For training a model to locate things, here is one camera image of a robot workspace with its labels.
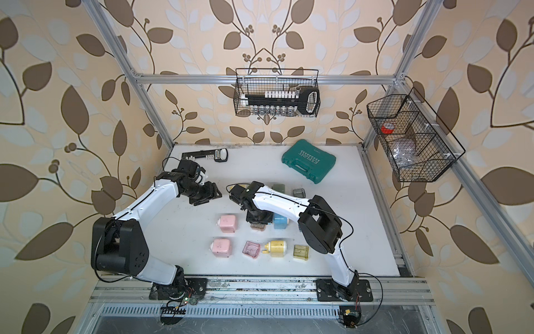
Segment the brown clear sharpener tray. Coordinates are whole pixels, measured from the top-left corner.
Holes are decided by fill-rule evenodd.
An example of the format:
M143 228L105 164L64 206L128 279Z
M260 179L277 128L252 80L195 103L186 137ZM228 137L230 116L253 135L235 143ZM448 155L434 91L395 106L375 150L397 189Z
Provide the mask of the brown clear sharpener tray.
M256 231L265 231L267 225L266 224L250 224L250 227Z

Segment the pink clear sharpener tray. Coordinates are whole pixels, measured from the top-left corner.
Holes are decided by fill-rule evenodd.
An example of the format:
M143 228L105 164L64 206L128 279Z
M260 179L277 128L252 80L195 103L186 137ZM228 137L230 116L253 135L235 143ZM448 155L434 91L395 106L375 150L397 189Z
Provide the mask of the pink clear sharpener tray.
M247 241L243 247L242 253L253 259L258 258L261 251L261 245L255 242Z

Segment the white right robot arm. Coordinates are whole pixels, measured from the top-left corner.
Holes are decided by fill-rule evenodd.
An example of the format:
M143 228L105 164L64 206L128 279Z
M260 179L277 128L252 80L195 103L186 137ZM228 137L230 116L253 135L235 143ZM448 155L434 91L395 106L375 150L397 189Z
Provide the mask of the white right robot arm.
M246 212L250 224L269 224L278 214L299 225L307 245L327 258L332 280L343 288L358 282L342 255L342 218L324 198L297 198L278 192L261 182L230 185L229 199Z

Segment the pink pencil sharpener row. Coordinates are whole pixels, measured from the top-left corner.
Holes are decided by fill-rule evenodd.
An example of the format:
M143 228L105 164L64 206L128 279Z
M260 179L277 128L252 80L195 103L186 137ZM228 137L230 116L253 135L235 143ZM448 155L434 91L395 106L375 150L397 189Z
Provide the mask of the pink pencil sharpener row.
M237 218L233 214L222 215L217 222L217 226L222 233L233 234L237 230Z
M215 257L228 258L232 255L232 241L225 238L214 239L209 249Z

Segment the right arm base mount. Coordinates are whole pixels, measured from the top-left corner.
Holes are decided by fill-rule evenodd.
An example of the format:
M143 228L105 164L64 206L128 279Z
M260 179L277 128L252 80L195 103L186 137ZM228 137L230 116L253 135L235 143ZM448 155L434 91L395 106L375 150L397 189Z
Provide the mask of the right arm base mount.
M349 286L344 287L332 279L315 280L317 299L320 302L372 302L374 296L368 280L355 278Z

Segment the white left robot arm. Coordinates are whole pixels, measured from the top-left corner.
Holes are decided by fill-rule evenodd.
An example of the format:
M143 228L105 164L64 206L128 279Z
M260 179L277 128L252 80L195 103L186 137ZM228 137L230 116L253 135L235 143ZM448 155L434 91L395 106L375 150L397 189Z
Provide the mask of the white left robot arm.
M153 218L180 196L199 206L222 194L215 183L208 181L205 169L194 161L185 159L172 171L162 171L129 207L94 223L91 267L95 273L122 274L162 286L185 285L183 268L153 256L144 235Z

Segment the pink pencil sharpener front row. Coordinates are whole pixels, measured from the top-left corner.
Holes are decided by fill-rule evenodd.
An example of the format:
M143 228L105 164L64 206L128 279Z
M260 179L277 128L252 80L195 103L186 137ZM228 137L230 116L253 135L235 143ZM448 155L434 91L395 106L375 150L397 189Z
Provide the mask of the pink pencil sharpener front row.
M225 238L214 239L209 249L215 257L228 258L232 255L232 241Z

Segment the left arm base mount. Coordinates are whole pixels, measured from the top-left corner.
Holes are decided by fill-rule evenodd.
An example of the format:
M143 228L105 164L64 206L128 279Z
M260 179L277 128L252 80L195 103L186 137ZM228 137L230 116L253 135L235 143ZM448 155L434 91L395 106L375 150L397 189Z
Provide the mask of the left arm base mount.
M202 300L207 292L206 278L176 278L170 285L154 283L150 290L149 299L157 301L178 301L183 299Z

